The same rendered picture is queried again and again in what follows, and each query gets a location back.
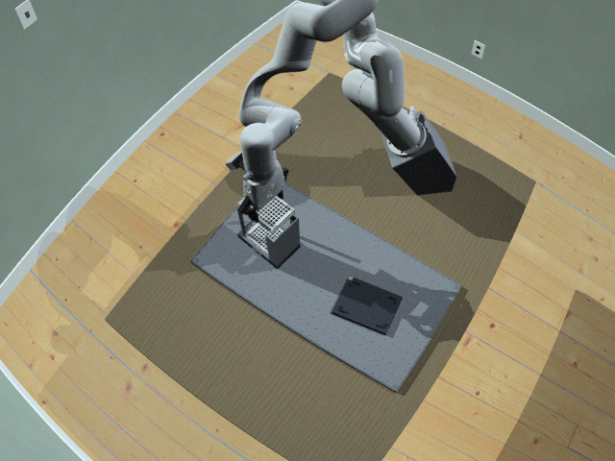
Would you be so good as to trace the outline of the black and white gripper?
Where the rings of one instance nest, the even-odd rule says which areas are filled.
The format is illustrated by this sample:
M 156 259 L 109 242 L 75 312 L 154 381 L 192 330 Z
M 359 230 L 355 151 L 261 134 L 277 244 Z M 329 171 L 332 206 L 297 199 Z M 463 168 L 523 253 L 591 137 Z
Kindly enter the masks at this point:
M 281 168 L 278 161 L 277 164 L 276 174 L 271 179 L 264 181 L 265 183 L 243 180 L 245 199 L 237 211 L 241 214 L 248 215 L 252 221 L 258 222 L 257 210 L 262 209 L 276 196 L 283 199 L 284 183 L 287 179 L 286 176 L 289 170 L 287 168 Z M 251 208 L 250 205 L 252 205 L 253 208 Z

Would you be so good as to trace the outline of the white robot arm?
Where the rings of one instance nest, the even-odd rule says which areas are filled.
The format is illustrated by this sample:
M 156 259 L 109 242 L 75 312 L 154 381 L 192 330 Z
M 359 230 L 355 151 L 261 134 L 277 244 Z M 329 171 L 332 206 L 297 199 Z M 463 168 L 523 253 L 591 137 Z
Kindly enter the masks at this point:
M 395 155 L 411 156 L 426 141 L 424 126 L 415 120 L 417 108 L 411 107 L 409 114 L 403 109 L 403 57 L 378 38 L 373 15 L 378 0 L 319 1 L 326 7 L 297 3 L 288 9 L 273 59 L 244 90 L 239 110 L 246 127 L 240 135 L 242 152 L 225 163 L 230 171 L 245 170 L 244 181 L 271 179 L 277 172 L 276 149 L 301 125 L 298 111 L 259 99 L 265 83 L 280 73 L 307 70 L 317 40 L 329 42 L 343 35 L 346 61 L 358 69 L 346 74 L 342 90 L 384 134 Z

